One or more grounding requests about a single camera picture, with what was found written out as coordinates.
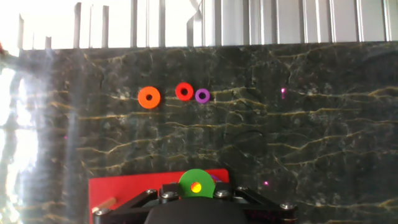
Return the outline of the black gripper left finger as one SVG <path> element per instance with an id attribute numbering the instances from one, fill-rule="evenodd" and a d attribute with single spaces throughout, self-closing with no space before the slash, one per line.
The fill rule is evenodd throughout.
<path id="1" fill-rule="evenodd" d="M 145 190 L 118 208 L 101 208 L 93 213 L 93 224 L 141 224 L 149 212 L 159 205 L 180 198 L 178 183 L 164 184 L 159 190 Z"/>

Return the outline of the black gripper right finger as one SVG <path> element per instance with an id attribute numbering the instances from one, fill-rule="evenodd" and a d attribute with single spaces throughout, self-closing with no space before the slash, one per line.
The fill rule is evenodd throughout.
<path id="1" fill-rule="evenodd" d="M 216 183 L 214 199 L 231 202 L 240 209 L 248 223 L 297 223 L 297 205 L 276 203 L 247 187 L 232 188 L 229 183 Z"/>

